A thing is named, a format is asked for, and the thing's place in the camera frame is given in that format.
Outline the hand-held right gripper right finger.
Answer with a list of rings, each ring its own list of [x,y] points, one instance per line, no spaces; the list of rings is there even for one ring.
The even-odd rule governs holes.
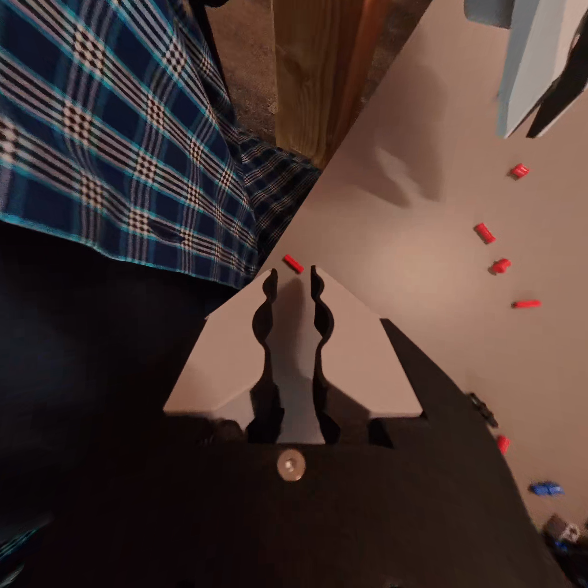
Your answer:
[[[315,352],[312,394],[324,442],[390,446],[383,425],[423,408],[382,320],[324,269],[311,268]]]

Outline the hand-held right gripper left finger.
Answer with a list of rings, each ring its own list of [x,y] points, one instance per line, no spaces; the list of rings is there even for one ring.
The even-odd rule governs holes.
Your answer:
[[[250,443],[276,443],[285,411],[267,339],[277,283],[277,270],[267,270],[207,317],[166,415],[231,421]]]

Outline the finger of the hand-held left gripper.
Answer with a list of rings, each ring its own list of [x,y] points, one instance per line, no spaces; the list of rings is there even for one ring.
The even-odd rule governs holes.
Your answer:
[[[510,30],[497,135],[535,114],[526,136],[538,138],[587,91],[587,1],[514,1]]]

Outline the black lego assembly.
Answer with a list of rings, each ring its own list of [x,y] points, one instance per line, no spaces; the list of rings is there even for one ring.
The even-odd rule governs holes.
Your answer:
[[[542,535],[568,580],[576,587],[587,587],[587,536],[557,514],[545,523]]]

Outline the black lego piece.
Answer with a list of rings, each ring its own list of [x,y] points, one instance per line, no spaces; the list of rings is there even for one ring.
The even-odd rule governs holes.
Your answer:
[[[475,393],[469,392],[466,394],[473,404],[475,411],[481,416],[484,422],[492,429],[498,429],[499,424],[496,421],[494,413],[490,410],[488,405],[482,401]]]

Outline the wooden table leg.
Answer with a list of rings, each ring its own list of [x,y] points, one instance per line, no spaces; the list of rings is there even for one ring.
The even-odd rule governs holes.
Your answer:
[[[275,138],[324,169],[398,53],[400,1],[272,1]]]

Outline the blue plaid shirt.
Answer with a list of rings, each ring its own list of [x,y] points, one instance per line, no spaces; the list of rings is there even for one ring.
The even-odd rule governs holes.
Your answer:
[[[320,176],[238,121],[187,1],[1,1],[1,221],[242,289]]]

